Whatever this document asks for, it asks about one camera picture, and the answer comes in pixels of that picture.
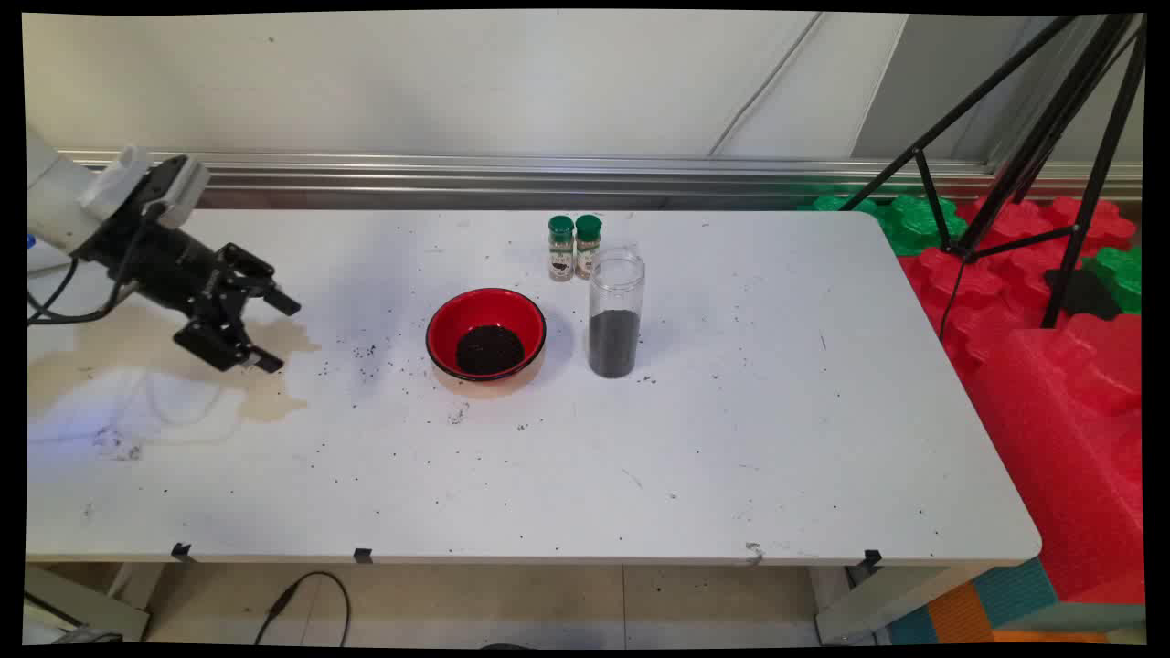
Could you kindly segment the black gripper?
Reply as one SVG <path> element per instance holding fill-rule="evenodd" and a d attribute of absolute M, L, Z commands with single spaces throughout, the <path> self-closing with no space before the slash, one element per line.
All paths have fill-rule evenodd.
<path fill-rule="evenodd" d="M 283 359 L 252 342 L 242 315 L 249 299 L 263 300 L 285 316 L 296 315 L 302 306 L 276 282 L 274 266 L 252 251 L 238 244 L 211 249 L 184 229 L 163 228 L 154 219 L 112 219 L 80 246 L 77 258 L 104 266 L 113 280 L 106 301 L 80 315 L 80 321 L 111 313 L 121 303 L 122 287 L 135 282 L 135 292 L 187 317 L 173 342 L 213 369 L 259 366 L 277 372 L 284 366 Z"/>

